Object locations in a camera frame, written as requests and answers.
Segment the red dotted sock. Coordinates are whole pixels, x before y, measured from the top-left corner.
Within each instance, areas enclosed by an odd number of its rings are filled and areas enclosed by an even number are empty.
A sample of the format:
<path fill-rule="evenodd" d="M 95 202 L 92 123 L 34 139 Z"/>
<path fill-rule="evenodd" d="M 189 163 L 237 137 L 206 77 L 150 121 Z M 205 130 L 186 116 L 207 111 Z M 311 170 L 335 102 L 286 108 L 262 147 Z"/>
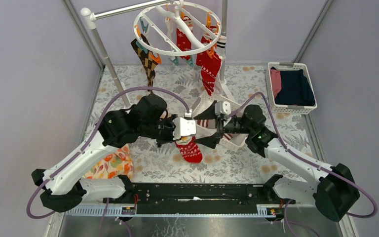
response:
<path fill-rule="evenodd" d="M 222 58 L 214 53 L 211 57 L 205 53 L 201 61 L 201 78 L 203 86 L 209 96 L 214 92 L 216 77 L 222 65 Z"/>

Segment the white sock with black stripes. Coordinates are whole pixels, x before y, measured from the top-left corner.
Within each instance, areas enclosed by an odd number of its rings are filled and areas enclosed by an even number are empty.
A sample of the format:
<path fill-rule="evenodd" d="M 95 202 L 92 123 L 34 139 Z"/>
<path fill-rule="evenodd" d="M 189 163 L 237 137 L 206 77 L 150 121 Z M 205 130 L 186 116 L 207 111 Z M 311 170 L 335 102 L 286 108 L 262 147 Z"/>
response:
<path fill-rule="evenodd" d="M 226 36 L 220 36 L 216 44 L 217 44 L 216 54 L 220 56 L 222 60 L 225 60 L 226 59 L 226 44 L 227 44 Z"/>

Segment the white round clip hanger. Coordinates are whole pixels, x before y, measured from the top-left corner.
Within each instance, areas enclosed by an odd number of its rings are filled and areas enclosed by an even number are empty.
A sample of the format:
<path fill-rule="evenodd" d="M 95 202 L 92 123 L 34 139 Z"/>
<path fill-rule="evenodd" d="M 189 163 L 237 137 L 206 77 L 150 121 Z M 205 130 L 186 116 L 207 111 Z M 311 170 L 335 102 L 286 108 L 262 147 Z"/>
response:
<path fill-rule="evenodd" d="M 148 39 L 154 31 L 170 49 L 157 48 Z M 216 48 L 222 39 L 222 23 L 205 6 L 185 0 L 146 2 L 134 20 L 137 45 L 145 51 L 172 57 L 187 57 Z"/>

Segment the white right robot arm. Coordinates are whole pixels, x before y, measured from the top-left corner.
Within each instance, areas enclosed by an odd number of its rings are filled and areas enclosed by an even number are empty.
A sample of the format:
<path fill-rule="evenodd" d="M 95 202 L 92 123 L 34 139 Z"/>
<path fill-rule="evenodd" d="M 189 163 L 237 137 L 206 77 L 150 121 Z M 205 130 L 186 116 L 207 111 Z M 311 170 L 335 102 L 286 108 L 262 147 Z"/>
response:
<path fill-rule="evenodd" d="M 314 205 L 324 217 L 339 222 L 360 198 L 347 166 L 321 162 L 285 145 L 266 127 L 266 117 L 259 105 L 246 106 L 241 116 L 231 116 L 230 109 L 227 102 L 214 101 L 197 114 L 195 120 L 213 120 L 216 132 L 196 139 L 196 143 L 215 148 L 225 134 L 246 134 L 245 144 L 252 153 L 272 159 L 303 178 L 303 181 L 295 181 L 273 175 L 264 184 L 263 196 L 267 202 L 293 199 Z"/>

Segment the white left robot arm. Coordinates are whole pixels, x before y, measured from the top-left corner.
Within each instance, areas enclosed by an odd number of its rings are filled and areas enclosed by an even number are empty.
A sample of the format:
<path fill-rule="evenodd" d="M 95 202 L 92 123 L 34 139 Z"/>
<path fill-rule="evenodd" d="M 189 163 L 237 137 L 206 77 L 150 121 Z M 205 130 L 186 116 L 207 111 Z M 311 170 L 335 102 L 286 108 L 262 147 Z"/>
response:
<path fill-rule="evenodd" d="M 125 175 L 108 179 L 90 179 L 84 175 L 100 160 L 112 155 L 138 138 L 154 139 L 158 146 L 177 140 L 180 117 L 167 112 L 161 97 L 150 94 L 128 109 L 107 112 L 91 135 L 53 168 L 32 172 L 34 183 L 43 189 L 40 195 L 44 207 L 66 212 L 82 202 L 118 199 L 127 203 L 133 198 L 133 185 Z"/>

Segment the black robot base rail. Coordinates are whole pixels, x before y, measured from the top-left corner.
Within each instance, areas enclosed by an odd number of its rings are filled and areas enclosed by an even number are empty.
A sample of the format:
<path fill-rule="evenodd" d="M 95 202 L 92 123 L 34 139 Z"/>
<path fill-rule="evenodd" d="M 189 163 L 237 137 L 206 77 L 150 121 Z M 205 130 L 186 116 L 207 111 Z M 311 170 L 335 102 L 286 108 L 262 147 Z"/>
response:
<path fill-rule="evenodd" d="M 134 183 L 106 202 L 135 207 L 138 215 L 257 215 L 258 206 L 279 209 L 288 199 L 262 184 Z"/>

